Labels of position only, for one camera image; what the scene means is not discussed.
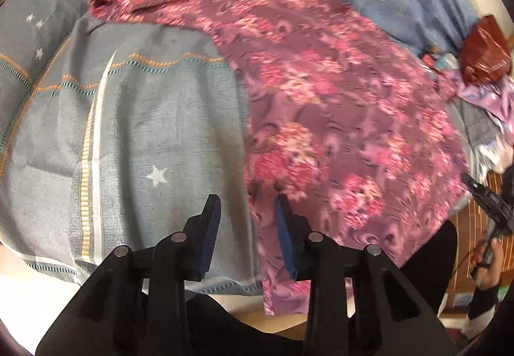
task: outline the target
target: orange stripe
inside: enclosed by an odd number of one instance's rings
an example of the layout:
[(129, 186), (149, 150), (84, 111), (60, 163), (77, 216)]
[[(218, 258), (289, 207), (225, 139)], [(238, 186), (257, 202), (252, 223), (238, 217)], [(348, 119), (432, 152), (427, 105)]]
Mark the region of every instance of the orange stripe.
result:
[[(70, 37), (68, 39), (66, 39), (66, 41), (61, 44), (61, 47), (59, 48), (59, 50), (57, 50), (56, 54), (53, 55), (53, 59), (50, 62), (50, 64), (48, 65), (48, 67), (46, 68), (45, 73), (35, 83), (36, 90), (38, 89), (39, 83), (42, 82), (42, 80), (47, 76), (48, 71), (50, 70), (52, 65), (55, 63), (57, 57), (61, 54), (63, 49), (66, 47), (66, 45), (68, 44), (69, 40), (70, 40)], [(25, 100), (25, 104), (23, 105), (23, 108), (20, 111), (20, 114), (18, 115), (18, 117), (17, 117), (16, 121), (14, 122), (14, 125), (12, 126), (11, 131), (9, 133), (9, 138), (7, 139), (4, 151), (2, 152), (2, 161), (0, 162), (0, 181), (2, 180), (2, 176), (4, 174), (5, 162), (7, 160), (7, 156), (8, 156), (8, 153), (9, 153), (9, 149), (11, 148), (11, 144), (12, 144), (12, 141), (14, 139), (14, 135), (16, 134), (16, 130), (20, 126), (21, 119), (22, 119), (23, 115), (25, 114), (25, 112), (27, 111), (27, 108), (29, 107), (29, 105), (32, 102), (32, 100), (33, 100), (32, 96), (29, 96), (27, 98), (27, 100)]]
[(127, 63), (127, 62), (113, 63), (113, 64), (111, 65), (111, 69), (117, 68), (117, 67), (119, 67), (119, 66), (123, 66), (123, 65), (125, 65), (126, 63)]
[(30, 75), (22, 66), (18, 65), (14, 60), (12, 60), (9, 56), (4, 55), (3, 53), (0, 53), (0, 59), (3, 59), (5, 62), (11, 65), (12, 68), (16, 69), (24, 78), (25, 83), (30, 86)]
[[(80, 89), (90, 89), (90, 88), (96, 88), (98, 86), (98, 83), (90, 83), (88, 85), (84, 85), (82, 83), (79, 83), (75, 78), (73, 78), (71, 75), (64, 74), (62, 76), (63, 82), (71, 82), (77, 85)], [(47, 87), (38, 87), (34, 92), (40, 92), (40, 91), (47, 91), (49, 89), (61, 89), (62, 85), (50, 85)]]
[(193, 59), (200, 59), (200, 60), (203, 60), (204, 62), (221, 62), (222, 60), (225, 60), (224, 57), (206, 57), (206, 56), (201, 56), (201, 55), (197, 55), (194, 53), (184, 53), (181, 57), (179, 57), (179, 59), (172, 60), (171, 62), (156, 62), (155, 60), (148, 59), (147, 57), (144, 57), (143, 55), (140, 55), (139, 53), (132, 53), (131, 55), (129, 55), (129, 57), (131, 59), (140, 60), (141, 62), (144, 62), (151, 66), (171, 66), (177, 62), (180, 62), (181, 60), (183, 60), (184, 58), (187, 58), (187, 57), (191, 57)]
[(80, 214), (82, 220), (82, 260), (91, 262), (89, 257), (89, 246), (91, 245), (91, 227), (89, 221), (89, 154), (91, 152), (91, 127), (93, 124), (93, 111), (95, 102), (91, 104), (89, 114), (87, 115), (86, 132), (84, 134), (84, 144), (82, 147), (80, 176)]

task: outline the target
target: plastic bag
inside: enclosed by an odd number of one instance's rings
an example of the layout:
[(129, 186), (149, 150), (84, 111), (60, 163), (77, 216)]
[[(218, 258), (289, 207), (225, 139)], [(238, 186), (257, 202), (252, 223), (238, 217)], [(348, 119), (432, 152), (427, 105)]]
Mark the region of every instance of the plastic bag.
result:
[(510, 73), (512, 60), (507, 40), (493, 15), (476, 23), (460, 54), (461, 72), (468, 85), (494, 83)]
[(491, 161), (489, 168), (497, 174), (503, 174), (514, 158), (514, 149), (505, 141), (504, 135), (497, 135), (496, 140), (488, 145), (480, 145), (479, 152)]

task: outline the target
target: purple cloth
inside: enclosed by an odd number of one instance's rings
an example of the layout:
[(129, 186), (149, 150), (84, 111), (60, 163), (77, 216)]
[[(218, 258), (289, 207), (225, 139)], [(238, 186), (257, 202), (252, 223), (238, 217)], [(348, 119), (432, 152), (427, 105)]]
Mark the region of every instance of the purple cloth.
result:
[(457, 85), (457, 96), (470, 104), (482, 107), (497, 117), (505, 130), (505, 140), (514, 144), (514, 82), (505, 75), (496, 85), (466, 85), (458, 70), (449, 72)]

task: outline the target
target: cable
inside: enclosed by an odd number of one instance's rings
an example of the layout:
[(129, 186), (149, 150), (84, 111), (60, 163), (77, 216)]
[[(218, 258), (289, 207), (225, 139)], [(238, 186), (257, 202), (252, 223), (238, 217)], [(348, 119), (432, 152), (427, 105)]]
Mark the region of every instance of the cable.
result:
[(469, 257), (469, 255), (470, 255), (471, 253), (475, 253), (475, 252), (476, 252), (476, 249), (478, 249), (480, 246), (483, 246), (483, 245), (484, 245), (484, 243), (483, 243), (483, 242), (479, 242), (479, 244), (478, 244), (478, 245), (476, 245), (476, 246), (475, 246), (475, 248), (474, 248), (473, 250), (471, 250), (471, 251), (469, 251), (468, 253), (466, 253), (466, 255), (465, 255), (465, 256), (462, 258), (462, 260), (458, 263), (458, 265), (457, 265), (457, 267), (455, 268), (455, 270), (452, 272), (450, 279), (451, 279), (451, 278), (453, 278), (453, 277), (455, 276), (455, 274), (456, 274), (456, 273), (457, 273), (457, 271), (458, 271), (458, 268), (460, 268), (460, 267), (462, 266), (462, 264), (466, 261), (466, 259)]

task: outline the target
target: crumpled cloth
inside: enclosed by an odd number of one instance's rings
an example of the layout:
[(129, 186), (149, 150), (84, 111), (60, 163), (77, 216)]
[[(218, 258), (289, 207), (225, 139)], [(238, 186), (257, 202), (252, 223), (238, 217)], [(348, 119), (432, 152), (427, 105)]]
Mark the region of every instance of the crumpled cloth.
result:
[[(512, 163), (514, 153), (505, 141), (503, 124), (489, 111), (457, 96), (465, 85), (456, 57), (432, 48), (421, 60), (436, 82), (439, 94), (448, 103), (453, 125), (461, 133), (469, 174), (480, 183), (486, 181), (490, 170), (503, 174)], [(458, 212), (470, 200), (471, 194), (466, 191), (451, 213)]]
[(505, 141), (514, 144), (514, 80), (504, 75), (495, 85), (466, 85), (459, 71), (447, 76), (456, 85), (459, 98), (484, 108), (503, 124)]
[(204, 31), (240, 72), (250, 99), (245, 183), (268, 314), (308, 309), (309, 283), (289, 278), (279, 247), (278, 193), (313, 230), (348, 247), (376, 243), (402, 265), (463, 192), (462, 144), (435, 84), (347, 4), (91, 0), (90, 13)]

